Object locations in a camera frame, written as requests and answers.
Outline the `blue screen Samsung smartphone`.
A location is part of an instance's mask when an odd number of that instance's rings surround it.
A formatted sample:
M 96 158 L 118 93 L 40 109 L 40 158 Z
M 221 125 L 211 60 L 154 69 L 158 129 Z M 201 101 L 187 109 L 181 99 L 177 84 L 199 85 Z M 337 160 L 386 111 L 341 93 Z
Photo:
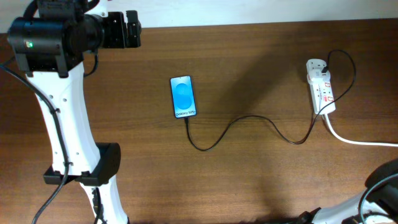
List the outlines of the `blue screen Samsung smartphone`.
M 174 115 L 177 119 L 197 115 L 191 76 L 170 79 Z

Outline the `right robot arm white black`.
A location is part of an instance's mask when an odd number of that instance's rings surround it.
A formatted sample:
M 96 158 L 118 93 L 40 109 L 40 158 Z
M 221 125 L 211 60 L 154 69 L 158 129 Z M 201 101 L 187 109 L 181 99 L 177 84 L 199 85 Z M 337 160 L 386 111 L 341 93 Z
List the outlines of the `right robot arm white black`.
M 363 193 L 334 207 L 303 212 L 293 223 L 397 223 L 397 159 L 373 171 L 365 187 Z

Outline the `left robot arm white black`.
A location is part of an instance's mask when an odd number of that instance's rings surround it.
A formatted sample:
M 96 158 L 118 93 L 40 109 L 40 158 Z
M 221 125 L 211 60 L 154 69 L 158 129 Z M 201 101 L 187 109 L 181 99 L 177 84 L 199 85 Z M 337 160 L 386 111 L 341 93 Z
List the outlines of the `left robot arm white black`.
M 141 23 L 135 10 L 110 12 L 106 1 L 32 1 L 8 31 L 19 67 L 16 78 L 36 95 L 52 147 L 46 184 L 71 181 L 86 192 L 96 223 L 128 223 L 116 175 L 121 148 L 95 142 L 86 110 L 84 54 L 137 48 Z

